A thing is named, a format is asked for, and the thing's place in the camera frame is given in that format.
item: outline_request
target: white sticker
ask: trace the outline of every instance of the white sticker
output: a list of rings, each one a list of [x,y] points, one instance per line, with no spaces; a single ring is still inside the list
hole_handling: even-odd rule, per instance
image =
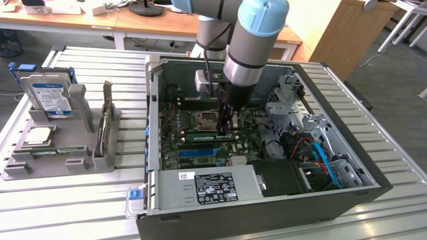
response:
[[[31,155],[34,155],[34,156],[56,155],[56,151],[32,152]]]
[[[35,83],[32,87],[44,111],[54,115],[64,115],[72,112],[68,99],[62,94],[64,91],[62,84]]]
[[[214,136],[195,137],[193,140],[214,140]]]
[[[179,173],[179,180],[195,179],[195,174],[197,173],[194,171],[181,172]]]
[[[111,30],[112,28],[110,26],[92,26],[94,29],[108,29]]]
[[[70,154],[71,150],[78,150],[78,148],[63,148],[63,149],[56,149],[58,153],[60,154]]]

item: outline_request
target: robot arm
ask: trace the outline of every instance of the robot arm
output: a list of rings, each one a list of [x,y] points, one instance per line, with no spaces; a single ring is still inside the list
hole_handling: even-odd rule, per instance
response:
[[[211,22],[202,23],[210,27],[199,26],[198,45],[205,50],[225,49],[229,35],[225,34],[226,37],[217,40],[215,37],[229,24],[234,25],[223,67],[226,80],[218,86],[217,130],[225,135],[231,128],[234,112],[251,100],[278,35],[286,24],[290,5],[287,0],[173,0],[173,4],[186,12],[213,18]]]

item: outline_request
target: metal workbench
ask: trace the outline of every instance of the metal workbench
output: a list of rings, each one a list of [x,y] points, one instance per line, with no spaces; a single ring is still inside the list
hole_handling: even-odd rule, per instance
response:
[[[84,47],[67,47],[48,54],[44,67],[75,68],[92,108],[103,104],[104,81],[114,83],[114,103],[122,111],[116,169],[102,174],[0,180],[2,240],[139,239],[135,220],[126,218],[124,209],[127,190],[144,178],[146,55],[140,51]],[[394,189],[334,221],[229,239],[427,239],[425,172],[329,68],[318,63],[305,63],[303,67]],[[310,96],[307,101],[318,112]],[[30,107],[24,96],[0,133],[0,170],[30,118]]]

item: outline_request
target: floor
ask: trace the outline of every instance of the floor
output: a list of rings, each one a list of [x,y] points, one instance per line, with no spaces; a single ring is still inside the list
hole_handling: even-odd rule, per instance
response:
[[[10,62],[42,65],[52,45],[59,43],[75,47],[108,49],[115,47],[115,43],[100,36],[70,36],[66,33],[36,31],[19,31],[18,34],[24,54],[15,58],[0,58],[0,94],[12,94],[3,90],[20,90],[8,72]],[[381,34],[361,64],[378,54],[377,49],[387,35],[386,31]],[[170,43],[171,41],[166,40],[157,42],[152,39],[135,39],[134,41],[127,39],[126,49],[171,52]],[[185,53],[194,46],[190,42],[178,42],[177,45],[175,53]],[[390,46],[381,57],[374,58],[366,66],[354,70],[349,81],[373,104],[371,113],[427,172],[427,101],[417,97],[417,94],[427,88],[427,62],[419,58],[423,57],[427,61],[427,57],[414,49],[410,51],[413,54],[401,45]],[[0,129],[16,105],[18,101],[14,100],[14,97],[0,96]]]

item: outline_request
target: wooden desk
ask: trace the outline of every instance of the wooden desk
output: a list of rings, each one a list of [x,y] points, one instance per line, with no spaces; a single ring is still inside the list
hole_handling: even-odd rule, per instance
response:
[[[363,0],[289,0],[287,23],[303,40],[293,60],[323,62],[345,81],[366,55],[398,7],[379,1],[365,11]]]
[[[122,8],[115,23],[115,31],[123,32],[123,38],[148,38],[177,41],[197,41],[199,19],[198,15],[178,14],[165,11],[162,16],[144,17],[134,14],[130,9]],[[122,49],[122,40],[118,38],[116,49]],[[303,43],[290,27],[286,27],[278,37],[274,58],[291,60],[298,46]]]
[[[19,3],[14,12],[0,12],[0,28],[112,36],[118,15],[119,12],[108,12],[100,16],[27,14],[23,4]]]

